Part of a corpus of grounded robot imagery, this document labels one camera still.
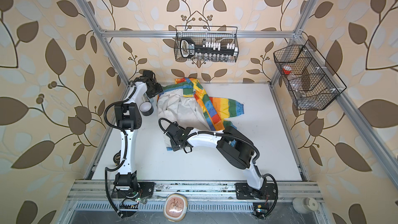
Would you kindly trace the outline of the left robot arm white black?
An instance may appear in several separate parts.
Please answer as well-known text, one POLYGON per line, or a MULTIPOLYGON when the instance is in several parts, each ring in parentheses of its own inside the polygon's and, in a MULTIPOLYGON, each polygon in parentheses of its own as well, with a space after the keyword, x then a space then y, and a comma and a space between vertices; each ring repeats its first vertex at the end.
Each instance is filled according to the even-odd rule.
POLYGON ((151 70, 144 70, 140 77, 130 81, 128 89, 124 100, 110 104, 104 111, 106 124, 119 130, 121 137, 119 164, 114 169, 105 168, 105 180, 108 180, 109 172, 116 172, 113 185, 117 197, 136 199, 144 193, 138 183, 135 165, 138 129, 142 126, 142 116, 154 112, 150 99, 163 89, 151 70))

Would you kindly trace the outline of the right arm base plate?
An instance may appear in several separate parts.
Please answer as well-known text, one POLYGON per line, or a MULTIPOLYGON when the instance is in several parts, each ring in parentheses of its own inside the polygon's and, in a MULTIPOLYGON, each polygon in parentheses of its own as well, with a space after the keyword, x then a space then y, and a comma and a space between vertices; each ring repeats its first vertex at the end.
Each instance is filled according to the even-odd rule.
POLYGON ((277 190, 274 183, 263 183, 260 189, 254 189, 247 183, 235 184, 236 198, 239 200, 275 200, 277 190))

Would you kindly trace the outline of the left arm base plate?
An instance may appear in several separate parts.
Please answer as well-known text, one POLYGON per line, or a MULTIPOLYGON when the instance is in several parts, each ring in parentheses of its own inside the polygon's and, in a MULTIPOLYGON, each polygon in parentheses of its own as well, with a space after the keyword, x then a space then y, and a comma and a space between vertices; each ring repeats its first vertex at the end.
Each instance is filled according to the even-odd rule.
POLYGON ((139 181, 138 186, 115 186, 111 197, 115 199, 132 199, 150 197, 153 195, 155 182, 139 181))

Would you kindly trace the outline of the rainbow striped jacket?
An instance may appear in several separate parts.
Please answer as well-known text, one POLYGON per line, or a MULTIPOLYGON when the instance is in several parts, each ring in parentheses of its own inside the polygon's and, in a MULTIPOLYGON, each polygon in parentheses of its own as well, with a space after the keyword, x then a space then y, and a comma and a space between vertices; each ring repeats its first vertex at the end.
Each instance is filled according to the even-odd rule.
POLYGON ((164 86, 157 101, 158 117, 182 127, 221 131, 232 127, 229 118, 244 114, 244 105, 236 100, 211 97, 195 78, 177 78, 164 86))

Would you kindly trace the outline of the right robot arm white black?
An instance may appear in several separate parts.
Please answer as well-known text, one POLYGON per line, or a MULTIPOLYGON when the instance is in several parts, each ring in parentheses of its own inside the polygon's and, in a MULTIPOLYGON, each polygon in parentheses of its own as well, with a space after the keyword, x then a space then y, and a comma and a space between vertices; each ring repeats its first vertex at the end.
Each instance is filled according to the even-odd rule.
POLYGON ((254 143, 234 127, 222 131, 204 131, 182 127, 176 121, 160 118, 158 124, 170 139, 173 151, 190 153, 195 147, 208 147, 218 152, 233 167, 243 171, 246 182, 236 183, 236 198, 239 200, 277 200, 278 184, 273 175, 262 175, 257 166, 260 152, 254 143))

